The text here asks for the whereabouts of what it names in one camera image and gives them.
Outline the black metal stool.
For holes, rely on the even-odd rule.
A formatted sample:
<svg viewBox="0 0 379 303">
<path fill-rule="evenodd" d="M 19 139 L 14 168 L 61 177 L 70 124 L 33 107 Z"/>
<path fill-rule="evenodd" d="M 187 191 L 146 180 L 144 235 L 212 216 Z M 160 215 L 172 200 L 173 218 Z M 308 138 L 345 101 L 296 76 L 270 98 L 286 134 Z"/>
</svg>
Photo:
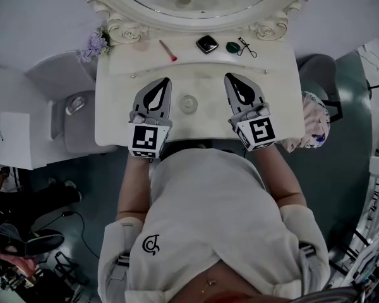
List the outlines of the black metal stool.
<svg viewBox="0 0 379 303">
<path fill-rule="evenodd" d="M 89 284 L 89 279 L 80 271 L 80 265 L 62 251 L 58 251 L 54 259 L 56 261 L 54 271 L 62 280 L 70 285 L 87 286 Z"/>
</svg>

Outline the black square compact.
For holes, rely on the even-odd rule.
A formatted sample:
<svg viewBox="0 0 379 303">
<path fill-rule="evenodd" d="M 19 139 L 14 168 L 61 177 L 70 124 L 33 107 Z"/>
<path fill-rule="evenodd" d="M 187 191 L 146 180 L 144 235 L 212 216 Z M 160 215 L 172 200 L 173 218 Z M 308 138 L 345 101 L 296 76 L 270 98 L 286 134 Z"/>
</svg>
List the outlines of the black square compact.
<svg viewBox="0 0 379 303">
<path fill-rule="evenodd" d="M 208 55 L 219 46 L 219 43 L 210 35 L 205 35 L 196 41 L 196 46 L 205 54 Z"/>
</svg>

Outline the person's right forearm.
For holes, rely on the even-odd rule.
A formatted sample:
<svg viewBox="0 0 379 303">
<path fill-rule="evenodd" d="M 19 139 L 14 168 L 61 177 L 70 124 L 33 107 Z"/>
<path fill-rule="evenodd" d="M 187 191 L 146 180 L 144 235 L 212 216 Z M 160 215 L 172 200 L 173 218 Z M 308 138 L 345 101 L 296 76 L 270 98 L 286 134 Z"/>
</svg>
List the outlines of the person's right forearm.
<svg viewBox="0 0 379 303">
<path fill-rule="evenodd" d="M 279 208 L 289 205 L 307 206 L 294 172 L 275 145 L 253 151 L 252 154 Z"/>
</svg>

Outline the person's left forearm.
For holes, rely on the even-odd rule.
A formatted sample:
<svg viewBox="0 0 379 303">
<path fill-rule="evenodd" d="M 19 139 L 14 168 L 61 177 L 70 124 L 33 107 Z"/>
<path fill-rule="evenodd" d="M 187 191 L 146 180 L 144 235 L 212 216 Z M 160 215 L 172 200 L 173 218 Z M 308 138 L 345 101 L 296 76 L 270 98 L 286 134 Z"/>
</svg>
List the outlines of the person's left forearm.
<svg viewBox="0 0 379 303">
<path fill-rule="evenodd" d="M 145 222 L 150 208 L 149 169 L 147 158 L 128 155 L 119 192 L 116 221 L 133 217 Z"/>
</svg>

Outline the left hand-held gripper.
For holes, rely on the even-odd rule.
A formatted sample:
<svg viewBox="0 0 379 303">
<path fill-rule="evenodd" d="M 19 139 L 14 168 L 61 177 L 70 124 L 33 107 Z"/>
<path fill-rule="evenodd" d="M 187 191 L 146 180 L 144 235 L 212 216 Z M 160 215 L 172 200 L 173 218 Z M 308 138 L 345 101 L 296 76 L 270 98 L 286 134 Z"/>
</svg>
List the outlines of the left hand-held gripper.
<svg viewBox="0 0 379 303">
<path fill-rule="evenodd" d="M 136 94 L 128 123 L 128 150 L 133 157 L 160 157 L 172 128 L 171 93 L 172 82 L 165 77 L 150 82 Z"/>
</svg>

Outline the purple flower bunch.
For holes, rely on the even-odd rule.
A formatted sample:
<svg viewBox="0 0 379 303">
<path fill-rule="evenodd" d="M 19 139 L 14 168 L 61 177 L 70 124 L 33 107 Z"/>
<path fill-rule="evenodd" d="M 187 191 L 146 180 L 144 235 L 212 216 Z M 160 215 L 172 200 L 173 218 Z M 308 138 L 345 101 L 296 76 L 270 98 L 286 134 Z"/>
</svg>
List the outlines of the purple flower bunch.
<svg viewBox="0 0 379 303">
<path fill-rule="evenodd" d="M 105 27 L 98 27 L 87 40 L 85 48 L 80 51 L 80 61 L 89 63 L 93 59 L 111 51 L 110 36 Z"/>
</svg>

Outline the floral fabric bag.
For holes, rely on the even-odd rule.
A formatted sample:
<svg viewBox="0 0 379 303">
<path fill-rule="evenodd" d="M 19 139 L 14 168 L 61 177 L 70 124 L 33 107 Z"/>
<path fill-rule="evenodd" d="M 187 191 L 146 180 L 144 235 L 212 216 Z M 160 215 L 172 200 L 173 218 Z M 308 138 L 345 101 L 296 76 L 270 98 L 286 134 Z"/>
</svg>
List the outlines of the floral fabric bag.
<svg viewBox="0 0 379 303">
<path fill-rule="evenodd" d="M 315 149 L 321 147 L 330 132 L 330 115 L 314 93 L 302 91 L 305 134 L 302 138 L 287 138 L 280 144 L 288 153 L 297 148 Z"/>
</svg>

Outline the grey round chair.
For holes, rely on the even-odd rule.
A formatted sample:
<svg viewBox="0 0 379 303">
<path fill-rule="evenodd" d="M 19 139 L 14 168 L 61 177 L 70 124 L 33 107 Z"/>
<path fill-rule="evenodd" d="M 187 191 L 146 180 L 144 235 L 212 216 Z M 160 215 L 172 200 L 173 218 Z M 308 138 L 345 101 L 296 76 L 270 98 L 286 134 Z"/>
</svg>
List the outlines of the grey round chair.
<svg viewBox="0 0 379 303">
<path fill-rule="evenodd" d="M 306 79 L 315 83 L 321 88 L 326 99 L 322 102 L 326 108 L 332 107 L 336 112 L 330 115 L 330 122 L 333 123 L 343 118 L 342 105 L 340 101 L 339 89 L 337 88 L 337 65 L 335 60 L 324 54 L 312 54 L 298 60 L 298 70 L 300 79 Z"/>
</svg>

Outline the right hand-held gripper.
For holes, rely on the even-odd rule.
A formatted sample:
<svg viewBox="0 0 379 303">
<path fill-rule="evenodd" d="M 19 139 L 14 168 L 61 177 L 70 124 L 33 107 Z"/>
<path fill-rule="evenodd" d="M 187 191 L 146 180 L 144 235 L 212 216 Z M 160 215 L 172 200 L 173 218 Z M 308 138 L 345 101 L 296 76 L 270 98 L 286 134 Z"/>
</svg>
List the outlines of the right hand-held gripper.
<svg viewBox="0 0 379 303">
<path fill-rule="evenodd" d="M 275 125 L 260 86 L 236 73 L 225 74 L 224 86 L 234 113 L 229 123 L 245 149 L 253 152 L 274 144 Z"/>
</svg>

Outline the white dressing table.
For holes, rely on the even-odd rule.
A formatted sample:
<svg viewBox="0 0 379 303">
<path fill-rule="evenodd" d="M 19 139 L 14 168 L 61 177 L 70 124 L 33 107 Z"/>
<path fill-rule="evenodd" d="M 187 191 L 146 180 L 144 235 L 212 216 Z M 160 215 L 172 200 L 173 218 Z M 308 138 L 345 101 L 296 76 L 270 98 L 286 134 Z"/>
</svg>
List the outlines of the white dressing table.
<svg viewBox="0 0 379 303">
<path fill-rule="evenodd" d="M 196 41 L 210 35 L 218 43 L 205 55 Z M 226 43 L 242 37 L 257 52 L 241 56 L 226 51 Z M 207 33 L 141 40 L 112 45 L 99 58 L 95 97 L 95 139 L 100 145 L 128 144 L 129 113 L 136 94 L 151 81 L 168 77 L 172 81 L 169 141 L 186 139 L 232 139 L 228 120 L 232 116 L 224 87 L 228 72 L 241 74 L 260 86 L 277 128 L 276 137 L 302 137 L 304 128 L 301 84 L 293 49 L 282 40 L 262 41 L 236 33 Z M 172 62 L 159 40 L 177 61 Z M 179 101 L 192 95 L 198 101 L 194 114 L 184 114 Z"/>
</svg>

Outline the oval white-framed mirror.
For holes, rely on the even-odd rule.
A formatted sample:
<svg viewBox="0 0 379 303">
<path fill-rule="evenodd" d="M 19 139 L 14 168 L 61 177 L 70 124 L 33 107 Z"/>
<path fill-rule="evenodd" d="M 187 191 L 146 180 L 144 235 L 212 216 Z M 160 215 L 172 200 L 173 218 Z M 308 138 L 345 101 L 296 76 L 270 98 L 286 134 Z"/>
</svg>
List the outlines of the oval white-framed mirror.
<svg viewBox="0 0 379 303">
<path fill-rule="evenodd" d="M 112 45 L 163 37 L 236 33 L 262 41 L 282 40 L 289 13 L 308 0 L 85 0 Z"/>
</svg>

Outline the white side table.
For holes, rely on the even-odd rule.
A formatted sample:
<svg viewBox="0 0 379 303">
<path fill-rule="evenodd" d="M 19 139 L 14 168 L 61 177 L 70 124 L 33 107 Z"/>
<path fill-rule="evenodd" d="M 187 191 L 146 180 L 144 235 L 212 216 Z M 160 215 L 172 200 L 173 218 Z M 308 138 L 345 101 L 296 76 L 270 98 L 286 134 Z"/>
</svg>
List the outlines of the white side table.
<svg viewBox="0 0 379 303">
<path fill-rule="evenodd" d="M 40 114 L 1 112 L 0 165 L 33 170 L 56 161 L 46 120 Z"/>
</svg>

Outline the white metal rack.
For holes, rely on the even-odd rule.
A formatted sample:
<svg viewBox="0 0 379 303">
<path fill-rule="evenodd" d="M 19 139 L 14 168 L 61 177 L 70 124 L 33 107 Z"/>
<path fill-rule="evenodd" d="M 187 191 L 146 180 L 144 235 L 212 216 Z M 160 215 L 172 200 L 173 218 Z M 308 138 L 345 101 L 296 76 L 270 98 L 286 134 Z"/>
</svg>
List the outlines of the white metal rack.
<svg viewBox="0 0 379 303">
<path fill-rule="evenodd" d="M 330 251 L 329 288 L 359 287 L 357 303 L 379 303 L 379 157 L 370 159 L 370 180 L 361 216 Z"/>
</svg>

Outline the person's white shirt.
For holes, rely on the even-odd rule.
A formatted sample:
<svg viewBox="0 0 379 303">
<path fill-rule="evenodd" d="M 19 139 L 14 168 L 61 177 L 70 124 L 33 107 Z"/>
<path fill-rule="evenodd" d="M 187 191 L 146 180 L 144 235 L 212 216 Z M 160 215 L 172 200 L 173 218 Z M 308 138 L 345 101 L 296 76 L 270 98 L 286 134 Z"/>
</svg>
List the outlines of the person's white shirt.
<svg viewBox="0 0 379 303">
<path fill-rule="evenodd" d="M 328 282 L 313 212 L 279 208 L 257 162 L 186 149 L 149 169 L 149 179 L 145 222 L 105 228 L 102 303 L 288 303 Z"/>
</svg>

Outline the black eyelash curler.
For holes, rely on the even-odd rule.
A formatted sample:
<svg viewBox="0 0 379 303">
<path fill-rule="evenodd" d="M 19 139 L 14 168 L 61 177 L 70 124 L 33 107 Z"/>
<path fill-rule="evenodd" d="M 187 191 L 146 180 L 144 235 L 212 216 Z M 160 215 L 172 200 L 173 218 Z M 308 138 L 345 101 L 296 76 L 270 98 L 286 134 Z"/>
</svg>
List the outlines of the black eyelash curler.
<svg viewBox="0 0 379 303">
<path fill-rule="evenodd" d="M 242 37 L 239 37 L 238 40 L 242 43 L 242 47 L 237 51 L 237 55 L 238 56 L 241 56 L 243 54 L 243 52 L 245 50 L 249 51 L 249 53 L 251 54 L 251 56 L 253 58 L 257 58 L 258 57 L 258 54 L 257 52 L 255 52 L 251 47 L 250 45 L 242 38 Z"/>
</svg>

